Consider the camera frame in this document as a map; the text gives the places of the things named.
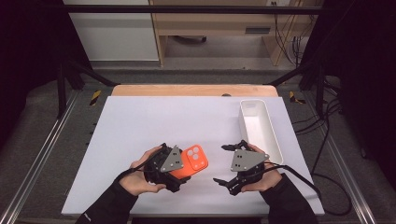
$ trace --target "white table surface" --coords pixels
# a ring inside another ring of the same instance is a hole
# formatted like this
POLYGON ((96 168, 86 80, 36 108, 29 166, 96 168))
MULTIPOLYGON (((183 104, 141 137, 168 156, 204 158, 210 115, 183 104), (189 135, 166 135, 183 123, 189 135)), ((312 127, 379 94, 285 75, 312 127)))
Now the white table surface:
MULTIPOLYGON (((230 195, 213 177, 231 180, 233 152, 222 145, 241 141, 238 116, 240 101, 261 99, 267 104, 284 162, 312 182, 302 151, 280 97, 205 96, 109 96, 92 136, 62 214, 82 214, 132 161, 155 146, 166 143, 184 149, 203 147, 209 165, 194 175, 180 191, 166 189, 139 196, 131 214, 135 217, 259 217, 269 206, 258 192, 230 195)), ((316 193, 285 172, 310 203, 323 215, 316 193)))

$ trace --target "black pole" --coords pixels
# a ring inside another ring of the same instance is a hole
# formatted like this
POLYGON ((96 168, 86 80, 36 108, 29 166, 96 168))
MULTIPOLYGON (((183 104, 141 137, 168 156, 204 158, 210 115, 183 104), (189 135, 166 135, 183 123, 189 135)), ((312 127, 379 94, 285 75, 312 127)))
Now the black pole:
POLYGON ((69 13, 197 13, 197 14, 277 14, 322 15, 339 9, 323 7, 240 7, 240 6, 109 6, 109 5, 42 5, 44 9, 69 13))

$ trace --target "white box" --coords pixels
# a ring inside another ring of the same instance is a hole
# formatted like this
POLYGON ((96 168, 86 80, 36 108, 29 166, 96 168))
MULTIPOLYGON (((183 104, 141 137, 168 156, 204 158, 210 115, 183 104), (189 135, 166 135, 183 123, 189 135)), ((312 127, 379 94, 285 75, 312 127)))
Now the white box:
POLYGON ((282 153, 265 102, 243 100, 240 105, 239 129, 242 138, 270 155, 271 162, 282 164, 282 153))

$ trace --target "orange phone case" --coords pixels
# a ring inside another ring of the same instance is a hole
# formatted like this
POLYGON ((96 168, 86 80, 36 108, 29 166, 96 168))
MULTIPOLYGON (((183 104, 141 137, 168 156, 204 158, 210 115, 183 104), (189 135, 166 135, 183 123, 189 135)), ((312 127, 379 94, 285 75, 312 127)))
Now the orange phone case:
POLYGON ((181 152, 183 168, 170 172, 174 177, 181 179, 187 176, 195 175, 204 170, 209 164, 201 146, 194 145, 181 152))

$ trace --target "metal gripper plate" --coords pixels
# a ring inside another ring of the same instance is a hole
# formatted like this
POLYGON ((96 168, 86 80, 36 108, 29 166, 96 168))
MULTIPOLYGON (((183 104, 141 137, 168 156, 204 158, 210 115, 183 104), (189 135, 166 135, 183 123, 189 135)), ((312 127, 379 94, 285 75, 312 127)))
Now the metal gripper plate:
POLYGON ((233 172, 246 171, 269 158, 270 156, 265 153, 237 149, 233 154, 231 170, 233 172))
POLYGON ((181 160, 180 148, 174 146, 172 151, 169 153, 168 158, 166 158, 163 166, 161 167, 161 172, 170 172, 178 170, 183 167, 183 161, 181 160))

